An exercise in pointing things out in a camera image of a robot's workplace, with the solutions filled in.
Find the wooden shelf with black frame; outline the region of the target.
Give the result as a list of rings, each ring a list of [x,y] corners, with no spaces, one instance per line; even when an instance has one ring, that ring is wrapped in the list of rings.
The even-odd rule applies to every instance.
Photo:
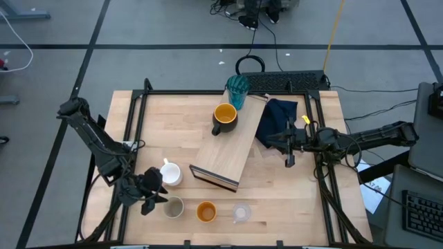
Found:
[[[247,95],[243,107],[237,110],[238,123],[234,130],[213,136],[212,124],[204,131],[197,157],[189,166],[195,178],[231,192],[237,191],[267,101],[265,95]],[[221,103],[230,104],[228,91],[224,91]]]

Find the black keyboard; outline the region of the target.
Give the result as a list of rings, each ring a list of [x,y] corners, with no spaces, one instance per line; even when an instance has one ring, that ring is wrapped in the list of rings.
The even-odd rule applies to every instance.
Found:
[[[402,190],[401,201],[403,230],[443,242],[443,200]]]

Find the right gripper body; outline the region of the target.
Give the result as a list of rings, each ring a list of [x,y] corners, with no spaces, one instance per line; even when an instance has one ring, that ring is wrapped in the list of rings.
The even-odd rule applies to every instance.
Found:
[[[288,118],[286,132],[287,141],[287,159],[285,167],[293,167],[295,165],[295,156],[293,150],[303,150],[307,145],[308,136],[306,129],[298,129],[294,124],[295,120],[292,117]]]

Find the clear plastic measuring cup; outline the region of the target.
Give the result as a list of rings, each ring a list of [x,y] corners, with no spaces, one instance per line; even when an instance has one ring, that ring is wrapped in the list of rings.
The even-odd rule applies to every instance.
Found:
[[[233,223],[242,223],[250,219],[251,207],[247,203],[238,203],[233,208]]]

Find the white paper sheet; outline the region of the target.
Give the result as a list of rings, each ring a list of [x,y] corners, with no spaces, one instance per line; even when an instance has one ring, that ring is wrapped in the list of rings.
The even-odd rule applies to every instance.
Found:
[[[385,177],[360,185],[364,206],[369,213],[374,214],[383,199],[383,195],[378,192],[386,194],[389,187],[390,181]]]

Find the cream tapered cup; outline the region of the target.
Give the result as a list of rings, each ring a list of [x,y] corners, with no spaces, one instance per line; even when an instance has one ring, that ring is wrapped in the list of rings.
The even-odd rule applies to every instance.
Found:
[[[167,202],[163,204],[163,213],[169,219],[180,217],[185,209],[184,202],[178,196],[171,196]]]

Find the orange cup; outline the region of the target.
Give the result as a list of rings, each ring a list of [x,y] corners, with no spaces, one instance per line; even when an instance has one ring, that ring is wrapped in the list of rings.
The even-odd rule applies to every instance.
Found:
[[[214,221],[217,216],[217,208],[214,203],[203,201],[196,209],[196,216],[201,222],[210,223]]]

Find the black mug with yellow inside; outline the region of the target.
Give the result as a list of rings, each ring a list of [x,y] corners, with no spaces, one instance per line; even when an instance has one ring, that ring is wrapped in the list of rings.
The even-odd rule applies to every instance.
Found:
[[[228,133],[234,130],[238,123],[236,108],[229,103],[221,103],[213,112],[213,128],[211,134],[218,136],[220,133]]]

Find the teal plastic tumbler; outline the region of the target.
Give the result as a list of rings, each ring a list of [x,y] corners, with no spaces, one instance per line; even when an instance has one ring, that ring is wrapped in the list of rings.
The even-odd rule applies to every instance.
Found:
[[[243,75],[234,75],[228,78],[226,83],[228,100],[237,110],[243,107],[249,89],[248,79]]]

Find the black desk device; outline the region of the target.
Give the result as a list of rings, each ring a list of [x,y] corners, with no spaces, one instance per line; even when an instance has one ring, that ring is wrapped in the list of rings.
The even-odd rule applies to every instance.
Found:
[[[432,83],[433,92],[428,97],[428,114],[443,120],[443,83]]]

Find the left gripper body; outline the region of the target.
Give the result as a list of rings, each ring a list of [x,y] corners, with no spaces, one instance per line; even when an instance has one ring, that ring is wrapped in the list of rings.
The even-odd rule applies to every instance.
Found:
[[[155,197],[160,196],[158,190],[162,187],[163,176],[160,170],[155,167],[149,168],[143,175],[139,190],[145,197],[141,207],[141,214],[147,215],[155,208]]]

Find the white mug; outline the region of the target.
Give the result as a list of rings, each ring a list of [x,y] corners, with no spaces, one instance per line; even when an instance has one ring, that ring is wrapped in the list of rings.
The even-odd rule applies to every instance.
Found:
[[[171,163],[168,159],[163,159],[163,166],[160,168],[160,173],[163,176],[163,182],[166,185],[177,186],[183,180],[183,173],[181,168],[175,164]]]

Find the person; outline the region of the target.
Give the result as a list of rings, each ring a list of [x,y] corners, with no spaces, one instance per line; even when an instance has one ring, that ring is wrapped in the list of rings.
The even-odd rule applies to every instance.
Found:
[[[239,16],[239,23],[251,30],[258,27],[259,0],[244,0],[245,15]],[[272,24],[277,24],[280,20],[280,11],[282,10],[281,0],[269,0],[269,4],[265,9],[267,17]]]

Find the black grille computer case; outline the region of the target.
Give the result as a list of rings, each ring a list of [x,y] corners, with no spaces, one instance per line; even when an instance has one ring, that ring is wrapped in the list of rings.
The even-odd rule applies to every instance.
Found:
[[[329,90],[322,71],[257,72],[242,75],[248,79],[252,91]]]

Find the grey desk top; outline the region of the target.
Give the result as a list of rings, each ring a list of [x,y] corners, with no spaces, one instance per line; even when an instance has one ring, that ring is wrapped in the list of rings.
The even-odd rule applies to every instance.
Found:
[[[443,178],[443,120],[428,114],[428,99],[433,91],[432,84],[419,84],[413,121],[419,140],[410,148],[408,162],[428,174]]]

